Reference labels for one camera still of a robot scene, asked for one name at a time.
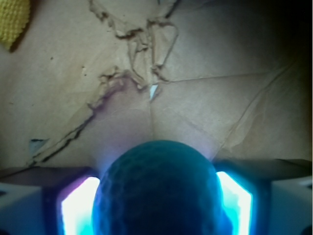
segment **yellow knitted fabric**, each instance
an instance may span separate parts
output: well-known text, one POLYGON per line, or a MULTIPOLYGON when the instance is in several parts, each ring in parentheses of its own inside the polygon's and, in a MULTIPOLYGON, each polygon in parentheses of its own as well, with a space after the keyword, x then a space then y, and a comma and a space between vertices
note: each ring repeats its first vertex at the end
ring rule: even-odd
POLYGON ((0 42, 6 49, 23 32, 29 20, 29 0, 0 0, 0 42))

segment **blue light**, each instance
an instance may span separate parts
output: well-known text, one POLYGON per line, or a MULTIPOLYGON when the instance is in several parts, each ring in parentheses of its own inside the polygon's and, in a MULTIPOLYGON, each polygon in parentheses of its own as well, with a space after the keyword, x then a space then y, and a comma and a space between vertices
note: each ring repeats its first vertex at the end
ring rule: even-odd
POLYGON ((99 184, 98 178, 89 177, 62 202, 64 235, 93 234, 91 214, 99 184))
POLYGON ((233 235, 249 235, 252 194, 225 172, 217 172, 217 176, 223 191, 224 210, 233 225, 233 235))

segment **led light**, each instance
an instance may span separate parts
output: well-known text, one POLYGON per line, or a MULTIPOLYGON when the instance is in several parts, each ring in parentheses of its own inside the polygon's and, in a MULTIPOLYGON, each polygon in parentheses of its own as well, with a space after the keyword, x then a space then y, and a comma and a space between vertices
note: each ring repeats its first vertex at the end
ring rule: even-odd
POLYGON ((92 207, 100 180, 87 178, 62 202, 64 235, 91 235, 92 207))
POLYGON ((252 194, 223 171, 217 172, 223 191, 224 210, 232 222, 233 235, 248 235, 252 194))

